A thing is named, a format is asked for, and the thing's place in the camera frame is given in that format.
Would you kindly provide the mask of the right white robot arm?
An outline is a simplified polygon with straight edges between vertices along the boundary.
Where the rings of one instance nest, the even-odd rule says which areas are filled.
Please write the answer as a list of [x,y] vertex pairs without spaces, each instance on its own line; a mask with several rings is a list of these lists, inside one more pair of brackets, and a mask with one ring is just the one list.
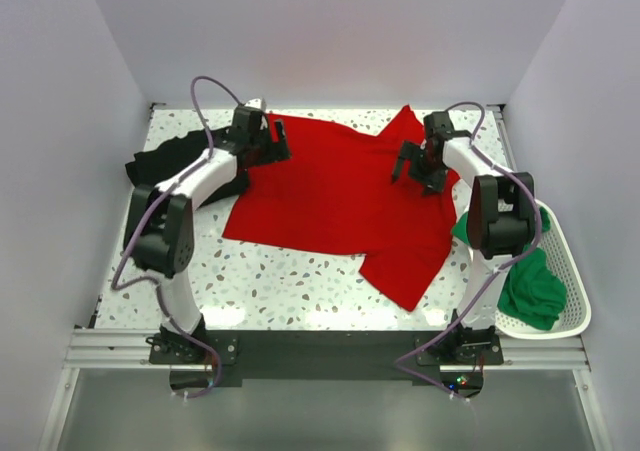
[[472,249],[469,281],[454,324],[463,329],[445,340],[448,357],[469,363],[481,351],[479,337],[495,325],[495,313],[507,274],[541,237],[534,180],[500,166],[475,145],[475,136],[457,130],[446,111],[427,115],[421,144],[402,144],[391,181],[404,169],[425,195],[442,194],[453,171],[471,188],[466,234]]

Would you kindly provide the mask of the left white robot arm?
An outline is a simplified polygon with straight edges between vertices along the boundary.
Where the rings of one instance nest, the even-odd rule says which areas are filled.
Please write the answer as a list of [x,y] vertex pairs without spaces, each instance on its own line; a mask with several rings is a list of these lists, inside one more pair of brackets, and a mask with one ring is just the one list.
[[283,121],[269,121],[261,98],[237,106],[229,127],[205,137],[207,146],[192,163],[156,185],[134,188],[112,281],[114,290],[152,283],[164,315],[161,327],[176,334],[171,349],[185,363],[200,361],[207,351],[204,318],[188,278],[195,212],[248,169],[291,157]]

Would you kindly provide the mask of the red t shirt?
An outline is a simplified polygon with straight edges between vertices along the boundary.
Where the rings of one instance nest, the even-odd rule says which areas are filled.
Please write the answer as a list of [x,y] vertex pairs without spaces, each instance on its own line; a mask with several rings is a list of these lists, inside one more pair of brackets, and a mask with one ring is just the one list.
[[447,174],[442,193],[426,195],[391,179],[401,145],[423,138],[404,106],[376,136],[337,123],[279,116],[291,158],[249,171],[226,239],[334,255],[361,254],[363,278],[399,307],[414,310],[451,250],[457,222]]

